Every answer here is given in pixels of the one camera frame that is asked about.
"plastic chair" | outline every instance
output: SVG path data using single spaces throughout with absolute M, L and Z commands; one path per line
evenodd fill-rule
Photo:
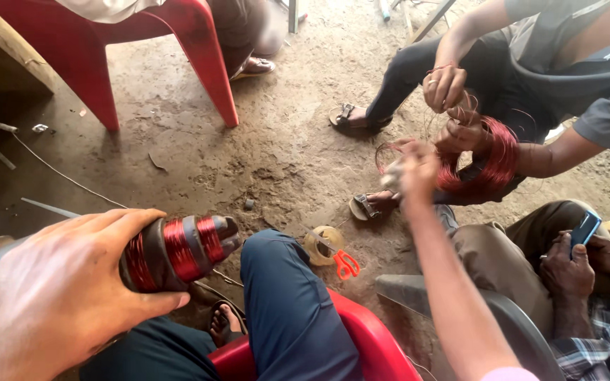
M 335 291 L 329 290 L 329 295 L 359 351 L 362 372 L 367 381 L 422 381 L 392 333 L 377 316 Z M 254 381 L 258 378 L 248 336 L 216 350 L 209 355 L 209 359 L 222 380 Z
M 228 127 L 239 124 L 211 10 L 167 0 L 117 24 L 86 20 L 54 0 L 0 0 L 0 16 L 51 65 L 109 131 L 119 130 L 105 46 L 174 33 Z
M 512 300 L 497 292 L 479 290 L 522 367 L 543 381 L 564 381 L 550 346 L 529 317 Z M 376 278 L 376 293 L 432 318 L 421 275 L 385 274 Z

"scissor handle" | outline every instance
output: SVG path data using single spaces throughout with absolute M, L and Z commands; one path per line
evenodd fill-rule
M 359 263 L 350 254 L 345 253 L 341 249 L 335 253 L 334 259 L 335 263 L 338 264 L 338 277 L 342 280 L 350 279 L 350 275 L 353 277 L 359 275 Z

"chair leg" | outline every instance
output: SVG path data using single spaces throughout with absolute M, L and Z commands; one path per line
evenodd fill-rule
M 107 130 L 119 130 L 105 45 L 89 21 L 55 2 L 0 0 L 0 16 L 38 51 Z
M 171 28 L 225 124 L 236 127 L 239 124 L 237 110 L 208 5 L 204 3 L 202 7 L 196 1 L 170 3 L 167 1 L 148 14 Z

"pink sleeve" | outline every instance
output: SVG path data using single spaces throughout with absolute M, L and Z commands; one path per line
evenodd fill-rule
M 481 381 L 538 381 L 538 378 L 522 368 L 498 368 L 487 373 Z

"black sandal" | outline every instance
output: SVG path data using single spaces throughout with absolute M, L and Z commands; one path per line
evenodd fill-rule
M 382 193 L 385 191 L 394 192 L 390 189 L 384 189 L 378 193 Z M 350 211 L 352 215 L 361 221 L 375 220 L 377 218 L 382 217 L 383 213 L 377 210 L 373 205 L 369 204 L 369 199 L 366 194 L 362 193 L 360 195 L 356 195 L 352 197 L 350 200 Z
M 248 329 L 246 328 L 246 323 L 245 323 L 245 317 L 242 313 L 240 313 L 232 303 L 228 302 L 227 300 L 218 300 L 216 302 L 216 304 L 213 305 L 213 307 L 211 307 L 211 317 L 209 318 L 209 326 L 208 326 L 208 332 L 211 332 L 211 324 L 214 321 L 214 317 L 216 316 L 216 311 L 220 309 L 220 306 L 227 304 L 230 309 L 232 310 L 232 314 L 234 314 L 234 316 L 236 316 L 239 319 L 239 324 L 241 325 L 241 332 L 233 332 L 232 330 L 230 330 L 230 321 L 228 321 L 227 317 L 225 317 L 225 314 L 220 313 L 220 316 L 218 316 L 218 320 L 220 321 L 225 321 L 225 326 L 223 327 L 220 335 L 222 336 L 223 340 L 225 341 L 225 345 L 235 341 L 236 339 L 246 335 L 249 333 Z
M 372 134 L 377 134 L 383 127 L 386 127 L 392 122 L 393 117 L 389 117 L 384 121 L 367 121 L 366 127 L 352 127 L 350 126 L 350 113 L 354 110 L 355 106 L 349 103 L 343 103 L 340 107 L 334 107 L 329 111 L 329 121 L 334 128 L 343 129 L 348 132 L 351 131 L 362 131 Z

